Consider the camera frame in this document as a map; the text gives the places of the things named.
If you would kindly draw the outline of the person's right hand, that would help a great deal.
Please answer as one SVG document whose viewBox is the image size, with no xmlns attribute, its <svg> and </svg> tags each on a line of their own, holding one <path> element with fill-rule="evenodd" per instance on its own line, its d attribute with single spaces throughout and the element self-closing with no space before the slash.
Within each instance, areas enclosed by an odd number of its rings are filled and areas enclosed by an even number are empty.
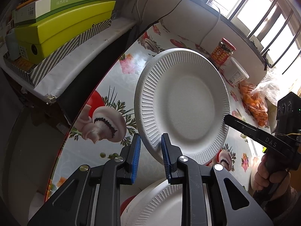
<svg viewBox="0 0 301 226">
<path fill-rule="evenodd" d="M 291 174 L 286 171 L 278 171 L 270 175 L 265 166 L 266 160 L 267 156 L 264 155 L 261 162 L 257 161 L 254 165 L 251 174 L 251 188 L 253 191 L 261 191 L 268 187 L 270 183 L 279 184 L 270 200 L 273 201 L 284 195 L 287 189 L 290 188 Z"/>
</svg>

